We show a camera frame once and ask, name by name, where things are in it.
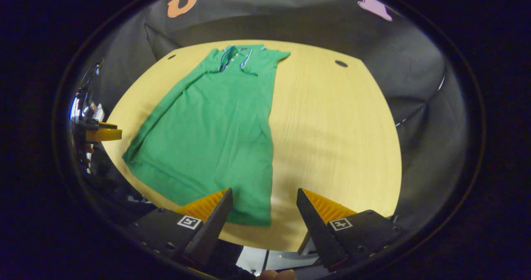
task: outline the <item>yellow letter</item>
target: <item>yellow letter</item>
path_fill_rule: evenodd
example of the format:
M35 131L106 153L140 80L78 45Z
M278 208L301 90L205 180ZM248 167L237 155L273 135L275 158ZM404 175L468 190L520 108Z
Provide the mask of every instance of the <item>yellow letter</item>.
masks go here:
M179 8L179 1L180 0L171 0L168 3L168 17L178 17L182 15L183 13L190 10L195 5L195 2L197 0L188 0L186 5L182 8Z

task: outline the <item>wooden table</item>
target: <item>wooden table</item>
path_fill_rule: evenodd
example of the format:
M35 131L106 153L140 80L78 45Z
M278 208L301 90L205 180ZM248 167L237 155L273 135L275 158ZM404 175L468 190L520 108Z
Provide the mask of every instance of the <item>wooden table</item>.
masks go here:
M158 207L179 207L132 175L121 156L175 83L209 51L230 44L264 44L291 55L278 65L269 117L274 146L271 226L226 223L219 238L255 248L297 251L307 233L295 203L300 187L356 212L372 209L392 215L400 193L400 146L391 112L374 78L359 59L292 42L198 44L172 51L149 68L107 120L123 130L122 140L103 142L129 183ZM179 60L168 60L173 55Z

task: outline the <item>hand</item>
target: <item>hand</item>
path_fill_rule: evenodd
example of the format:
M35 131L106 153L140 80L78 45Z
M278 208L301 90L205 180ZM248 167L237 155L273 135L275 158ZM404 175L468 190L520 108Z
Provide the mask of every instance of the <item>hand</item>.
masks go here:
M260 273L256 280L297 280L297 277L292 269L280 273L273 270L265 270Z

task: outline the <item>orange letter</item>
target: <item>orange letter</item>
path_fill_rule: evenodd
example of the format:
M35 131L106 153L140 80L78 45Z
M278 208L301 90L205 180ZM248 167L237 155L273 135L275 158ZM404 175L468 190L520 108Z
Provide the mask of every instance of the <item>orange letter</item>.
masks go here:
M197 0L188 0L183 8L179 8L180 0L171 0L168 3L168 17L178 17L194 7Z

